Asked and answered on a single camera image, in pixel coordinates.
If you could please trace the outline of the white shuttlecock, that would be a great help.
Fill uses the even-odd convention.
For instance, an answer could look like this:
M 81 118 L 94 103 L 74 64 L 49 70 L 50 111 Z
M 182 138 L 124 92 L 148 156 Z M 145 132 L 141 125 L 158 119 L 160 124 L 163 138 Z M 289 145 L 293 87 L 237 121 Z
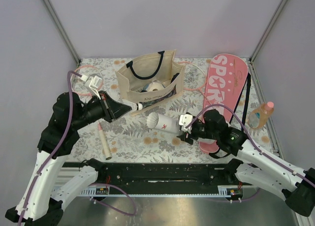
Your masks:
M 141 103 L 134 103 L 132 101 L 122 99 L 123 104 L 131 107 L 132 111 L 140 111 L 143 109 L 143 105 Z

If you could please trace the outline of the white shuttlecock tube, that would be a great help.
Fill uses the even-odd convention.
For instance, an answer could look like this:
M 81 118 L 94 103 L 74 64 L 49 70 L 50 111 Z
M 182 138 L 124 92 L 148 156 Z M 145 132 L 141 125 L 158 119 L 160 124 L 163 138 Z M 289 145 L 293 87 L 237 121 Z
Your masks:
M 175 135 L 181 135 L 184 132 L 179 125 L 179 118 L 170 118 L 168 116 L 152 112 L 146 120 L 147 127 Z

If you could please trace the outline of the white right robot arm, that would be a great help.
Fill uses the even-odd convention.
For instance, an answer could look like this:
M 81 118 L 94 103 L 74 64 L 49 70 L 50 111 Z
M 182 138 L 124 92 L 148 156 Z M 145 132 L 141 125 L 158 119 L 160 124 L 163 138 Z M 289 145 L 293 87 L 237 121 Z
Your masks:
M 315 170 L 304 170 L 270 153 L 256 144 L 244 130 L 232 127 L 217 110 L 211 109 L 199 120 L 190 113 L 179 117 L 183 134 L 180 139 L 214 140 L 219 150 L 234 159 L 224 172 L 227 183 L 238 181 L 264 189 L 279 198 L 301 216 L 308 217 L 315 207 Z

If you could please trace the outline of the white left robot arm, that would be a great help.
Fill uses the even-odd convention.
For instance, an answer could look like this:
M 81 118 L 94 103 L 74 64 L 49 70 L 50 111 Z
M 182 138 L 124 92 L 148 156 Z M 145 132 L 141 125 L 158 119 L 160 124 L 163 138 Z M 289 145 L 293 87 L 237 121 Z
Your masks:
M 61 94 L 53 105 L 48 126 L 41 133 L 27 190 L 20 203 L 7 210 L 5 217 L 27 226 L 57 225 L 65 209 L 82 190 L 92 183 L 102 184 L 107 178 L 106 165 L 90 159 L 76 176 L 52 192 L 63 164 L 80 138 L 78 130 L 99 119 L 111 123 L 131 110 L 104 91 L 88 103 L 83 103 L 74 92 Z

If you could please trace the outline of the pink badminton racket left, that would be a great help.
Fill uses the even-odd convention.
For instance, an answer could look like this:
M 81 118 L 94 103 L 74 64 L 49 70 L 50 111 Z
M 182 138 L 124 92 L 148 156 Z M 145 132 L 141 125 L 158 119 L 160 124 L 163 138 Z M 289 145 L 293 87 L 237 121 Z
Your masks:
M 83 74 L 86 76 L 95 76 L 95 75 L 99 76 L 102 79 L 102 83 L 98 88 L 98 92 L 100 91 L 100 89 L 103 86 L 104 80 L 103 80 L 103 76 L 102 76 L 102 74 L 98 68 L 96 68 L 93 65 L 82 65 L 82 66 L 79 66 L 78 68 L 76 68 L 75 72 L 79 73 L 80 75 Z M 78 92 L 74 89 L 75 85 L 73 85 L 72 80 L 70 80 L 70 83 L 71 83 L 71 87 L 72 87 L 73 91 L 76 94 L 78 94 L 79 96 L 92 98 L 92 95 L 89 93 L 89 91 L 85 87 L 84 88 L 87 90 L 86 93 Z M 102 147 L 103 147 L 103 153 L 104 153 L 105 159 L 110 160 L 110 159 L 112 159 L 112 154 L 111 154 L 109 145 L 108 145 L 107 140 L 106 140 L 105 132 L 101 126 L 100 121 L 97 122 L 97 128 L 98 128 L 98 132 L 99 132 L 99 139 L 100 139 Z

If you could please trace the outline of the pink badminton racket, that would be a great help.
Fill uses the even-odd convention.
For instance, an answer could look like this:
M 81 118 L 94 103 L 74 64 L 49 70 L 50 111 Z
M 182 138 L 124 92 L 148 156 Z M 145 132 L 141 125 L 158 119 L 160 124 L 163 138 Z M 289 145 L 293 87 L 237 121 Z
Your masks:
M 100 91 L 100 89 L 103 86 L 104 80 L 103 80 L 103 76 L 102 76 L 102 74 L 98 68 L 96 68 L 93 65 L 82 65 L 82 66 L 79 66 L 78 68 L 76 68 L 75 72 L 79 73 L 80 75 L 83 74 L 86 76 L 95 76 L 95 75 L 99 76 L 102 79 L 102 83 L 98 88 L 98 92 Z M 71 83 L 71 87 L 72 87 L 73 91 L 76 94 L 78 94 L 79 96 L 92 98 L 92 95 L 89 93 L 89 91 L 85 87 L 84 88 L 87 90 L 86 93 L 78 92 L 74 89 L 75 85 L 73 85 L 72 80 L 70 80 L 70 83 Z M 97 122 L 97 128 L 98 128 L 98 132 L 99 132 L 99 139 L 100 139 L 102 147 L 103 147 L 103 153 L 104 153 L 105 159 L 110 160 L 110 159 L 112 159 L 112 154 L 111 154 L 109 145 L 108 145 L 107 140 L 106 140 L 105 132 L 101 126 L 100 121 Z
M 189 61 L 180 61 L 178 64 L 185 65 L 184 90 L 189 92 L 199 92 L 206 100 L 206 104 L 213 104 L 205 94 L 206 91 L 206 74 L 196 64 Z

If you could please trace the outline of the pink badminton racket right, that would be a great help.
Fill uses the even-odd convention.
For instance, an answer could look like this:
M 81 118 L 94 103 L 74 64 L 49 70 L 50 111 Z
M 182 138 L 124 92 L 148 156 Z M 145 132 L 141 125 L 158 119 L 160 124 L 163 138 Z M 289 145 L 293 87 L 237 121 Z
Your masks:
M 206 100 L 206 104 L 213 104 L 205 94 L 206 91 L 206 74 L 196 64 L 189 61 L 180 61 L 178 64 L 185 65 L 184 90 L 189 92 L 199 92 Z

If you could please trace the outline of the floral table mat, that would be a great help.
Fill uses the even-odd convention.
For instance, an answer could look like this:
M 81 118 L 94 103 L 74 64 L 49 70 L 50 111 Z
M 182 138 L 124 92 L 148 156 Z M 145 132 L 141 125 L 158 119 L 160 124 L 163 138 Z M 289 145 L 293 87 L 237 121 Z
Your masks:
M 113 59 L 83 59 L 80 65 L 93 65 L 98 68 L 103 76 L 101 90 L 109 93 L 110 97 L 120 100 L 120 91 L 115 71 L 129 62 L 129 58 Z M 175 61 L 189 61 L 198 65 L 205 74 L 208 71 L 211 59 L 209 58 L 176 58 Z M 245 85 L 236 114 L 241 119 L 244 106 L 248 101 L 247 116 L 259 106 L 253 79 L 251 80 L 249 98 L 246 98 Z M 139 115 L 131 117 L 125 115 L 113 123 L 100 121 L 105 132 L 112 159 L 108 162 L 157 162 L 157 163 L 228 163 L 232 156 L 222 159 L 213 159 L 199 149 L 197 142 L 189 145 L 176 138 L 175 135 L 148 129 L 146 120 L 151 112 L 177 118 L 180 114 L 189 112 L 197 114 L 203 108 L 203 95 L 199 92 L 184 91 L 183 95 L 171 99 L 159 106 L 147 110 Z M 245 123 L 251 137 L 263 148 L 278 154 L 278 151 L 268 133 L 266 126 L 252 130 Z M 99 139 L 97 122 L 79 130 L 80 139 L 72 148 L 68 162 L 82 162 L 91 158 L 107 161 L 103 153 L 103 147 Z

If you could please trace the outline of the white tape roll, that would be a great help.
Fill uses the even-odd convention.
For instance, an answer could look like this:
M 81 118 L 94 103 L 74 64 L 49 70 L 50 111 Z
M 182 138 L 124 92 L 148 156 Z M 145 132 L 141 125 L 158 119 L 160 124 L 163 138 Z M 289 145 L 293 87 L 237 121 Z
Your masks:
M 153 91 L 160 91 L 163 90 L 165 86 L 159 82 L 159 81 L 152 81 L 151 83 L 148 84 L 146 91 L 148 92 L 153 92 Z

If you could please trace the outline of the beige canvas tote bag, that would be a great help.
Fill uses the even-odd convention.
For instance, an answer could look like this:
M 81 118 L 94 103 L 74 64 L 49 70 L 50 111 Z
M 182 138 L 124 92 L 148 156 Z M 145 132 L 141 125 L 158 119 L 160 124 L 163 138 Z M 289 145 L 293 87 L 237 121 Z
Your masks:
M 175 50 L 166 50 L 142 55 L 115 72 L 121 99 L 143 105 L 142 110 L 131 112 L 132 117 L 183 94 L 186 67 L 174 61 L 175 54 Z M 161 82 L 165 88 L 146 91 L 152 81 Z

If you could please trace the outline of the clear bottle pink cap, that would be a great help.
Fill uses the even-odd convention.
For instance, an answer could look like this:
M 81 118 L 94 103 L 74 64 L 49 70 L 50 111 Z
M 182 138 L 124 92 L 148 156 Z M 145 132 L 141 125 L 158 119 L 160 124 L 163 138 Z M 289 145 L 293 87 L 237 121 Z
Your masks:
M 268 121 L 269 117 L 274 112 L 274 103 L 269 101 L 260 105 L 253 110 L 248 116 L 248 125 L 251 129 L 260 129 Z

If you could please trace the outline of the pink racket cover bag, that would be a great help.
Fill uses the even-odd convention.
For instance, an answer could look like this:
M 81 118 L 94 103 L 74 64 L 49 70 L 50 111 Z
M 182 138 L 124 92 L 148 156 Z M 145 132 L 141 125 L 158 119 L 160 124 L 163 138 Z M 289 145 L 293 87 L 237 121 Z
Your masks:
M 206 75 L 203 108 L 219 103 L 235 110 L 248 73 L 248 66 L 243 59 L 232 54 L 214 56 Z

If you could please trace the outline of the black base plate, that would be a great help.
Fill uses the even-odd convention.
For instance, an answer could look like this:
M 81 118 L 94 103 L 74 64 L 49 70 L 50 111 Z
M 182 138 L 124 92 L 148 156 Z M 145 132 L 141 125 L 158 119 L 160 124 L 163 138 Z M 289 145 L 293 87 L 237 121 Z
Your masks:
M 210 195 L 219 186 L 239 185 L 225 164 L 105 163 L 96 182 L 110 184 L 129 195 Z

